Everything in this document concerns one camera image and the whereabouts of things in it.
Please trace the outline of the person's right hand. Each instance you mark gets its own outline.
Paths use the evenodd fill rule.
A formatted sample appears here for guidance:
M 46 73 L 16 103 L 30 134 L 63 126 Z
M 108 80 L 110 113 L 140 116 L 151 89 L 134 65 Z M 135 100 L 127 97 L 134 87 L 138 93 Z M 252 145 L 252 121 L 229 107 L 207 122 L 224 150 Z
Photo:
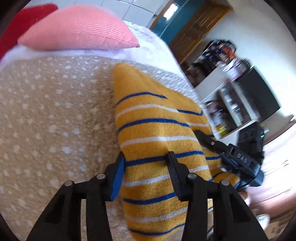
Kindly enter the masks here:
M 259 214 L 258 208 L 251 208 L 251 196 L 247 191 L 240 191 L 239 195 L 242 197 L 242 199 L 245 201 L 247 206 L 251 209 L 252 213 L 255 215 L 257 221 L 259 222 L 260 226 L 264 231 L 266 231 L 269 222 L 270 222 L 270 216 L 269 214 Z

